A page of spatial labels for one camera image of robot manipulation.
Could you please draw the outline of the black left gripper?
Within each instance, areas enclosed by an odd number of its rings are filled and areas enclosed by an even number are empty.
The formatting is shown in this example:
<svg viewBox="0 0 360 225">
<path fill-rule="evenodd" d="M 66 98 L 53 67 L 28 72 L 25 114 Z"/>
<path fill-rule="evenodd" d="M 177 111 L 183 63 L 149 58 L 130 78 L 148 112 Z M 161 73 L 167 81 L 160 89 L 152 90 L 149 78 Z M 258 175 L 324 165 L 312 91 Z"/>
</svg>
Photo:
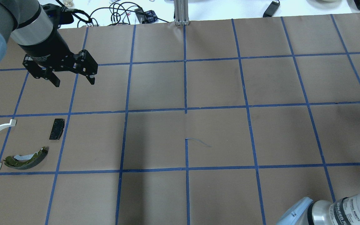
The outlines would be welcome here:
<svg viewBox="0 0 360 225">
<path fill-rule="evenodd" d="M 26 53 L 22 64 L 35 79 L 42 78 L 59 87 L 60 79 L 53 69 L 63 71 L 64 68 L 74 67 L 76 73 L 85 76 L 91 85 L 95 84 L 95 75 L 98 72 L 96 60 L 86 49 L 77 54 L 72 53 L 56 28 L 46 40 L 38 44 L 19 46 Z"/>
</svg>

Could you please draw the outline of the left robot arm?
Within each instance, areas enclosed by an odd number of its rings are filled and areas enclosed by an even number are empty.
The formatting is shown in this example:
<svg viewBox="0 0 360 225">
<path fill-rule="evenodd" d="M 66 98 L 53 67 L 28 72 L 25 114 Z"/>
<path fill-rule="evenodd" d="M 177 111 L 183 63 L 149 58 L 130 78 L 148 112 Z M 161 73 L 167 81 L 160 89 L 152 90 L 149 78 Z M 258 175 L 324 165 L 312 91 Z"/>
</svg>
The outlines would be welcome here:
<svg viewBox="0 0 360 225">
<path fill-rule="evenodd" d="M 50 81 L 59 87 L 56 72 L 70 71 L 85 76 L 90 84 L 95 83 L 98 64 L 91 54 L 83 49 L 73 53 L 58 32 L 61 25 L 71 24 L 81 14 L 79 9 L 70 9 L 63 3 L 41 5 L 37 0 L 0 0 L 0 62 L 7 50 L 9 38 L 26 53 L 23 66 L 35 79 Z"/>
</svg>

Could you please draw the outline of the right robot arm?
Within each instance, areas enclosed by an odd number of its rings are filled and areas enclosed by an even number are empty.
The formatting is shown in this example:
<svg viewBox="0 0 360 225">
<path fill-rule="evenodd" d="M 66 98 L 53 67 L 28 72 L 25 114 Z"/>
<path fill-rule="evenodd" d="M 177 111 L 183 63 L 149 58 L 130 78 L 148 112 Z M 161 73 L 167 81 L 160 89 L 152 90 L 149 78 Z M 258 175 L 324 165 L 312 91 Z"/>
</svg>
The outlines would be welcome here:
<svg viewBox="0 0 360 225">
<path fill-rule="evenodd" d="M 360 194 L 333 203 L 305 197 L 289 208 L 277 225 L 360 225 Z"/>
</svg>

